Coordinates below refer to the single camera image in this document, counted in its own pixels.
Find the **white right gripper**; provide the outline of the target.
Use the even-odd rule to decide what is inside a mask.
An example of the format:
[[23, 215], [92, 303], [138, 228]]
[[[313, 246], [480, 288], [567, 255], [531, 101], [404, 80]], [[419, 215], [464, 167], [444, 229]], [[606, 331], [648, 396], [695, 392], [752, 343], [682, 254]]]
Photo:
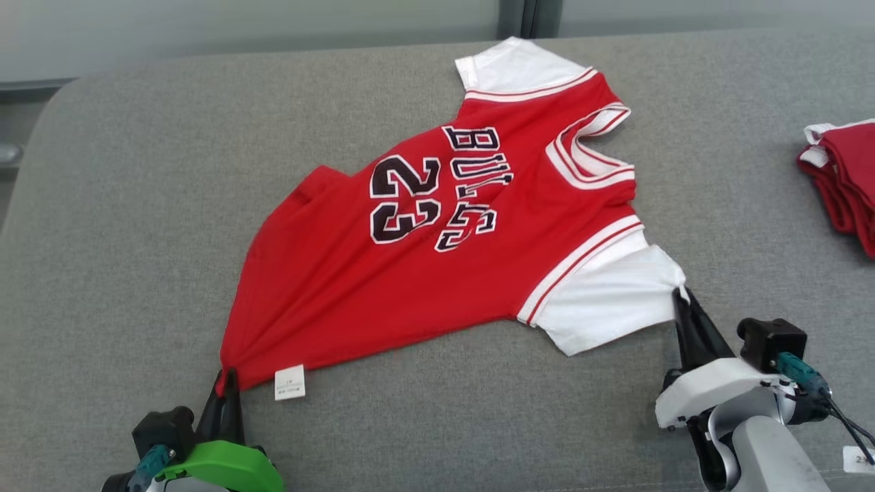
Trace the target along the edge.
[[732, 398], [763, 388], [763, 383], [769, 387], [781, 380], [780, 374], [763, 373], [736, 357], [692, 290], [675, 288], [673, 301], [682, 375], [656, 399], [654, 413], [660, 428], [679, 426]]

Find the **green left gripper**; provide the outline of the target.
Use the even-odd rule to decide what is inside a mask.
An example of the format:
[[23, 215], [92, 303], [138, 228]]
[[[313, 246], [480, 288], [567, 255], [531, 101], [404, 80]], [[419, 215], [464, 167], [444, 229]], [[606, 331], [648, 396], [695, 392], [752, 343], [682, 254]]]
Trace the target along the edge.
[[[201, 411], [197, 437], [203, 443], [194, 446], [186, 461], [163, 468], [156, 479], [196, 478], [231, 491], [284, 491], [284, 480], [265, 452], [239, 445], [245, 444], [245, 429], [234, 368], [226, 371], [223, 389], [223, 398], [210, 393]], [[224, 440], [214, 440], [222, 414]]]

